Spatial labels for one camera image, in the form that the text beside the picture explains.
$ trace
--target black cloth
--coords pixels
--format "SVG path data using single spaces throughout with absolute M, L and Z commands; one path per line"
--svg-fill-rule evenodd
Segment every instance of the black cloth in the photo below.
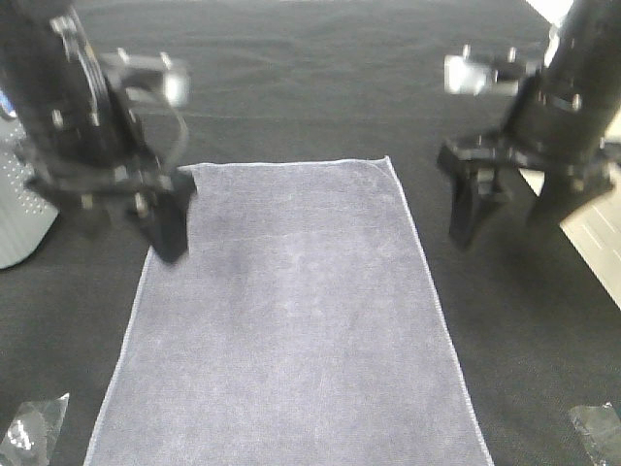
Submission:
M 443 56 L 469 43 L 541 57 L 548 25 L 525 2 L 78 7 L 99 51 L 165 50 L 191 63 L 184 163 L 389 155 L 496 464 L 590 464 L 567 411 L 620 398 L 619 309 L 560 229 L 523 226 L 533 194 L 516 173 L 505 176 L 515 202 L 459 252 L 447 238 L 450 185 L 436 167 L 444 137 L 497 124 L 508 104 L 444 95 Z M 147 129 L 161 148 L 175 135 L 166 116 L 149 116 Z M 82 463 L 146 251 L 124 225 L 90 242 L 60 220 L 31 259 L 0 274 L 2 413 L 72 393 L 52 464 Z

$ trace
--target gray towel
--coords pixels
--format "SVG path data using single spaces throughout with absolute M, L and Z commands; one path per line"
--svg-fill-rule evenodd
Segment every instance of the gray towel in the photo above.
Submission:
M 86 465 L 492 464 L 389 159 L 190 169 Z

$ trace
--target black fabric surface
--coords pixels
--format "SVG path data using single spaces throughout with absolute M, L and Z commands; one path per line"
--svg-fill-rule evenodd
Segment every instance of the black fabric surface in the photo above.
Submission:
M 508 103 L 443 95 L 443 56 L 465 43 L 540 56 L 547 24 L 525 2 L 78 6 L 98 50 L 166 50 L 192 64 L 184 163 L 389 155 L 496 464 L 589 464 L 567 411 L 621 398 L 619 309 L 560 230 L 523 226 L 533 194 L 515 173 L 515 202 L 457 251 L 436 168 L 442 138 L 497 123 Z M 169 118 L 147 123 L 170 145 Z M 91 242 L 60 220 L 35 256 L 0 274 L 0 410 L 72 393 L 54 465 L 82 463 L 146 251 L 125 226 Z

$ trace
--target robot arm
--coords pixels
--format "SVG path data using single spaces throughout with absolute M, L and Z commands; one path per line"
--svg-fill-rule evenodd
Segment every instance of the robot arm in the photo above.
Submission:
M 621 105 L 621 3 L 576 0 L 550 39 L 535 66 L 518 62 L 514 51 L 503 60 L 471 57 L 468 49 L 447 58 L 449 91 L 517 91 L 500 128 L 441 149 L 439 164 L 453 183 L 450 235 L 461 248 L 510 199 L 501 169 L 545 174 L 533 224 L 556 224 L 613 188 L 608 165 L 619 150 L 603 136 Z
M 177 260 L 187 249 L 196 191 L 191 175 L 175 167 L 187 137 L 173 109 L 187 92 L 184 65 L 165 54 L 97 56 L 70 0 L 4 0 L 0 43 L 5 117 L 15 110 L 28 135 L 16 151 L 34 169 L 28 188 L 90 230 L 122 216 L 160 257 Z M 147 144 L 132 110 L 145 98 L 180 120 L 169 156 Z

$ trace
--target clear plastic object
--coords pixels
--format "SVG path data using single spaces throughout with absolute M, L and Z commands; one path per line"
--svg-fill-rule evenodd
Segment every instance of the clear plastic object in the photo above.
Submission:
M 69 393 L 22 403 L 0 444 L 0 466 L 48 466 L 68 403 Z
M 596 466 L 621 466 L 621 420 L 610 403 L 570 409 L 573 427 Z

